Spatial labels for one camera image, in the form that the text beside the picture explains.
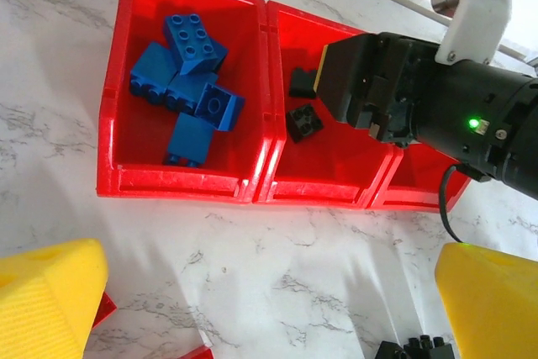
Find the blue duplo block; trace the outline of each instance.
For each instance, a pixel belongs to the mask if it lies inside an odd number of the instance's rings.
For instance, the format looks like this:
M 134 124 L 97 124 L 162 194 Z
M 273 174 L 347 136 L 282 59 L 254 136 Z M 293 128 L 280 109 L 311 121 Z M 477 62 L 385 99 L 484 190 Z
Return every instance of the blue duplo block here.
M 208 83 L 194 111 L 194 116 L 210 123 L 216 130 L 229 131 L 235 127 L 245 99 L 216 84 Z
M 177 74 L 171 52 L 152 42 L 131 69 L 130 91 L 152 104 L 163 103 L 168 84 Z
M 181 159 L 186 159 L 189 167 L 205 163 L 213 133 L 214 128 L 207 122 L 192 115 L 179 114 L 166 150 L 165 163 L 177 165 Z
M 220 63 L 214 42 L 197 14 L 166 17 L 163 33 L 180 75 L 209 73 Z
M 211 39 L 211 42 L 213 44 L 213 47 L 215 49 L 215 53 L 217 54 L 217 66 L 213 69 L 215 73 L 219 72 L 220 67 L 224 63 L 224 59 L 226 59 L 226 56 L 228 55 L 228 49 L 224 47 L 224 45 L 220 44 L 219 42 L 215 41 L 213 38 Z
M 216 83 L 215 73 L 176 75 L 166 90 L 165 105 L 172 111 L 193 114 L 207 83 Z

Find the white bracket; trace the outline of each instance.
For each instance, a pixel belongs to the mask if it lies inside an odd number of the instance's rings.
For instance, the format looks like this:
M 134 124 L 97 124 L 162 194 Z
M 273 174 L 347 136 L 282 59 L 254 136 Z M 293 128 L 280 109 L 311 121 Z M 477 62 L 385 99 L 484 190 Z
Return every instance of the white bracket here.
M 471 60 L 488 64 L 512 15 L 512 0 L 460 0 L 435 61 L 453 65 Z

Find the marble countertop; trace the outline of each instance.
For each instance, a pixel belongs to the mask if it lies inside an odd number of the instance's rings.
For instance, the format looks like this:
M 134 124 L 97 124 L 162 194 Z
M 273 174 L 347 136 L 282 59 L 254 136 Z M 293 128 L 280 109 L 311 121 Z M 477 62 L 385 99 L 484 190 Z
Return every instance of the marble countertop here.
M 277 1 L 365 30 L 444 33 L 388 0 Z M 450 239 L 435 214 L 97 198 L 116 6 L 0 0 L 0 253 L 102 241 L 119 310 L 85 357 L 173 359 L 204 338 L 216 358 L 370 359 L 382 340 L 452 339 L 434 280 Z M 501 184 L 472 184 L 451 221 L 463 240 L 536 260 L 537 214 Z

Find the yellow foam block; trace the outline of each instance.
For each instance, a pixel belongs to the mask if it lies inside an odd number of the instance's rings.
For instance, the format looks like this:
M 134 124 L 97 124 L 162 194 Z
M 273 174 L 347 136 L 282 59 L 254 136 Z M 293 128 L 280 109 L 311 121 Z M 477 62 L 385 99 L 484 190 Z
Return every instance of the yellow foam block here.
M 448 244 L 435 280 L 463 358 L 538 357 L 538 262 Z
M 97 240 L 0 259 L 0 358 L 81 358 L 107 278 Z

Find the red object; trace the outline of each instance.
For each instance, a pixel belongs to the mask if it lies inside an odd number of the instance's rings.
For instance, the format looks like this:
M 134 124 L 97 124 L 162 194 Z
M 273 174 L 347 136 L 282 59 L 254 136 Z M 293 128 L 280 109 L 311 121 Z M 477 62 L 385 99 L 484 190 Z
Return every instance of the red object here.
M 388 169 L 394 146 L 336 122 L 318 99 L 312 104 L 323 130 L 296 144 L 287 139 L 285 124 L 286 111 L 304 104 L 287 94 L 293 69 L 316 69 L 325 45 L 361 31 L 275 2 L 267 4 L 267 12 L 277 137 L 257 200 L 364 209 Z
M 106 320 L 114 311 L 116 311 L 116 304 L 112 299 L 106 294 L 103 293 L 101 298 L 101 303 L 99 304 L 98 312 L 95 314 L 95 320 L 93 321 L 92 330 Z
M 213 353 L 206 346 L 200 346 L 198 349 L 181 356 L 178 359 L 214 359 Z
M 427 145 L 398 150 L 369 208 L 438 212 L 441 178 L 455 162 Z M 459 172 L 452 174 L 446 189 L 448 210 L 454 207 L 470 181 Z
M 129 72 L 153 40 L 166 44 L 163 18 L 200 14 L 229 49 L 219 84 L 245 97 L 232 132 L 215 133 L 201 168 L 163 166 L 177 115 L 129 93 Z M 285 113 L 292 69 L 318 67 L 324 45 L 361 31 L 263 0 L 119 0 L 99 113 L 98 195 L 288 203 L 350 209 L 437 210 L 451 159 L 424 145 L 381 144 L 335 122 L 313 100 L 324 129 L 294 144 Z M 468 180 L 455 174 L 450 207 Z
M 166 45 L 165 16 L 196 12 L 229 49 L 219 84 L 245 97 L 232 132 L 216 132 L 201 168 L 163 166 L 177 114 L 129 92 L 129 72 L 151 41 Z M 263 0 L 119 0 L 99 112 L 101 196 L 248 203 L 274 138 Z

